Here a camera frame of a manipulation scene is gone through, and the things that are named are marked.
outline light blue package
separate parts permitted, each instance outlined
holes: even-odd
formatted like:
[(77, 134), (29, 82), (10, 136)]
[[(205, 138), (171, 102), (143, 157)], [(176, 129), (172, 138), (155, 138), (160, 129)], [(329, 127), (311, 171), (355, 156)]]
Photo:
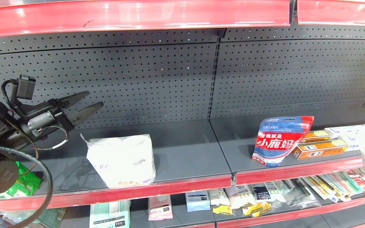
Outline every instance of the light blue package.
[(187, 211), (210, 211), (208, 191), (196, 191), (185, 193)]
[(92, 204), (90, 228), (130, 226), (130, 200)]

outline red and blue package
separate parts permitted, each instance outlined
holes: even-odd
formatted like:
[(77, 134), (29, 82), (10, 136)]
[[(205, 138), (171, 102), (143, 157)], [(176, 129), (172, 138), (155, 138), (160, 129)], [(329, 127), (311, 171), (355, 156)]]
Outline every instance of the red and blue package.
[(275, 117), (261, 122), (252, 159), (277, 167), (311, 130), (313, 117)]

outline pink package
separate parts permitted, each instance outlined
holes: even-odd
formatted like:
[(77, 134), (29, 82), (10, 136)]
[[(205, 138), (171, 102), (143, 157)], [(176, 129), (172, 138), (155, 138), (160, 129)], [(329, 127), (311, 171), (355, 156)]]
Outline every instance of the pink package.
[(149, 221), (173, 219), (170, 195), (149, 198)]

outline orange box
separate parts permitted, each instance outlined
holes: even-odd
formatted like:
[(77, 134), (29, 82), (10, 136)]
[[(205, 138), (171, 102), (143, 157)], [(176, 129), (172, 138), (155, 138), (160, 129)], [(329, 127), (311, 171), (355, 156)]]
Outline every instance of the orange box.
[(323, 157), (343, 153), (349, 145), (341, 140), (329, 140), (298, 144), (291, 152), (296, 159)]
[(324, 130), (320, 131), (310, 131), (307, 135), (301, 140), (300, 143), (313, 143), (329, 140), (332, 135), (327, 133)]

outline shelf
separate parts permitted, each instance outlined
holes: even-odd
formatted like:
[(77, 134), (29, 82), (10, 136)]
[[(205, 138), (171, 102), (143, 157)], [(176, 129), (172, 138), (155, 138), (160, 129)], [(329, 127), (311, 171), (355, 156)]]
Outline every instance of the shelf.
[(101, 0), (0, 7), (0, 36), (101, 30), (289, 26), (289, 0)]
[(341, 211), (325, 213), (322, 216), (330, 228), (348, 228), (356, 225), (365, 225), (365, 204)]
[(261, 181), (284, 180), (362, 167), (359, 151), (305, 160), (297, 160), (292, 154), (289, 154), (277, 168), (265, 167), (251, 159), (255, 138), (263, 119), (276, 116), (307, 115), (315, 117), (313, 123), (314, 130), (365, 123), (365, 108), (298, 111), (295, 113), (211, 119), (210, 123), (227, 163), (235, 174), (236, 183), (244, 185)]
[[(106, 188), (86, 159), (87, 145), (80, 133), (87, 140), (150, 134), (156, 166), (154, 183), (143, 187)], [(39, 146), (53, 145), (62, 137), (62, 133), (54, 133), (43, 142), (45, 146)], [(229, 187), (232, 178), (207, 120), (75, 130), (70, 133), (68, 143), (42, 152), (40, 157), (54, 179), (54, 196), (49, 208)], [(30, 197), (0, 200), (0, 211), (37, 209), (44, 200), (46, 186), (46, 182), (42, 183)]]
[(365, 26), (365, 0), (298, 0), (298, 23)]
[[(171, 196), (173, 219), (148, 221), (148, 199), (135, 199), (130, 207), (130, 228), (215, 228), (212, 211), (187, 212), (185, 194)], [(60, 228), (88, 228), (90, 206), (76, 206), (67, 209)]]
[(218, 228), (244, 228), (254, 225), (268, 224), (272, 222), (281, 222), (291, 219), (304, 218), (313, 215), (320, 215), (327, 212), (339, 211), (354, 206), (365, 204), (365, 196), (359, 194), (352, 197), (349, 202), (339, 202), (334, 204), (330, 200), (320, 200), (322, 206), (298, 210), (290, 208), (287, 205), (276, 209), (272, 214), (251, 218), (249, 215), (243, 215), (241, 209), (236, 209), (236, 216), (214, 215)]

